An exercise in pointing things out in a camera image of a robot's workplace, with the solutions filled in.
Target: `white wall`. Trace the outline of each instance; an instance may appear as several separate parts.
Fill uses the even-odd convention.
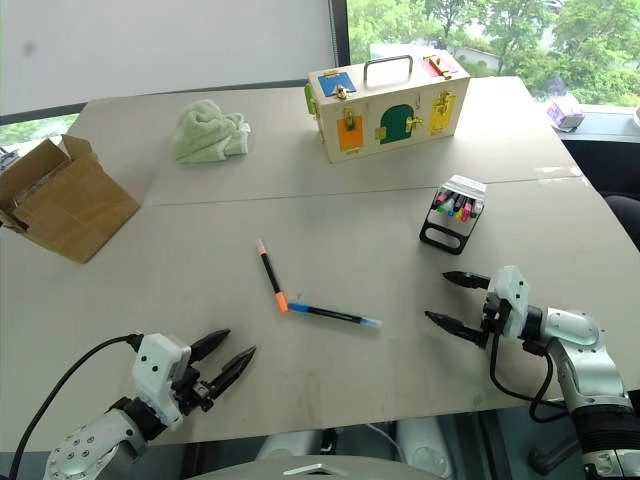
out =
[[[2,0],[0,112],[304,78],[327,0]]]

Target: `green towel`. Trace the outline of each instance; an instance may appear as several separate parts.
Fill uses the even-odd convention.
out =
[[[247,153],[250,131],[241,114],[224,115],[212,100],[200,100],[178,117],[171,151],[180,163],[219,162]]]

